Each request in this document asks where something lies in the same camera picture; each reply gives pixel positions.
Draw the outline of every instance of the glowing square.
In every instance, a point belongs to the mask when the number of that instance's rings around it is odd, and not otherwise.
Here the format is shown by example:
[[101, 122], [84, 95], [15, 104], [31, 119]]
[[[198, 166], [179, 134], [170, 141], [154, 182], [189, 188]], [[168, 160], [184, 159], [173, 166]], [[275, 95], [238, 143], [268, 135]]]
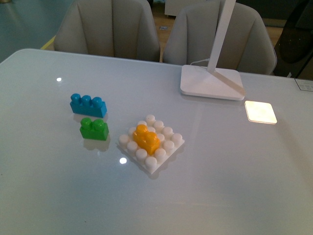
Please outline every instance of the glowing square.
[[266, 124], [277, 123], [271, 104], [247, 100], [245, 102], [245, 107], [249, 121]]

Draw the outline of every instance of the white baseplate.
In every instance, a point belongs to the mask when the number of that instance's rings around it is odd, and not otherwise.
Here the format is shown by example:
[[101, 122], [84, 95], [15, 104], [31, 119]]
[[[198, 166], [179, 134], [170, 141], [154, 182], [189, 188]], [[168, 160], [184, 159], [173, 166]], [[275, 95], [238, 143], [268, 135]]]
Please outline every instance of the white baseplate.
[[153, 174], [184, 142], [181, 134], [174, 133], [171, 127], [165, 127], [162, 121], [156, 120], [155, 116], [147, 115], [145, 121], [138, 122], [147, 125], [148, 130], [155, 132], [160, 140], [160, 147], [153, 155], [140, 148], [133, 140], [133, 132], [136, 127], [128, 130], [128, 134], [118, 138], [119, 147], [141, 167]]

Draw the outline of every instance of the green block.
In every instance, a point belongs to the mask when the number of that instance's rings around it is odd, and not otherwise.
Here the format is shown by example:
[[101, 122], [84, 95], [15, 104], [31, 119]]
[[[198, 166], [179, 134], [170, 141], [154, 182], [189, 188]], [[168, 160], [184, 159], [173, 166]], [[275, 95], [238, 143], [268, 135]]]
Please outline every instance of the green block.
[[109, 129], [108, 125], [102, 119], [91, 121], [89, 117], [85, 117], [81, 120], [80, 124], [82, 125], [80, 133], [84, 139], [107, 140]]

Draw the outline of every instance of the lamp base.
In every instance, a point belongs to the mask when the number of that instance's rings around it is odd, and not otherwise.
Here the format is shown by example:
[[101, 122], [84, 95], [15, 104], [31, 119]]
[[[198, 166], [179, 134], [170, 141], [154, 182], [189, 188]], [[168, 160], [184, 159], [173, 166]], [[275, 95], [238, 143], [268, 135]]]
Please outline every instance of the lamp base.
[[216, 68], [210, 74], [192, 65], [182, 67], [180, 89], [183, 94], [219, 99], [243, 100], [246, 95], [238, 71]]

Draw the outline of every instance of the blue block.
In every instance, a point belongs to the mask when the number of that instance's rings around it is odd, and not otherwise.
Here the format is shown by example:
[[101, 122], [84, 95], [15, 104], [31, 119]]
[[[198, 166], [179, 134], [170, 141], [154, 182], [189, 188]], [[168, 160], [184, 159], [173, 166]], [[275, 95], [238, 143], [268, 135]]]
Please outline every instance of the blue block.
[[107, 113], [107, 107], [100, 97], [91, 99], [89, 95], [84, 95], [82, 98], [79, 94], [73, 94], [70, 106], [75, 114], [82, 114], [103, 118]]

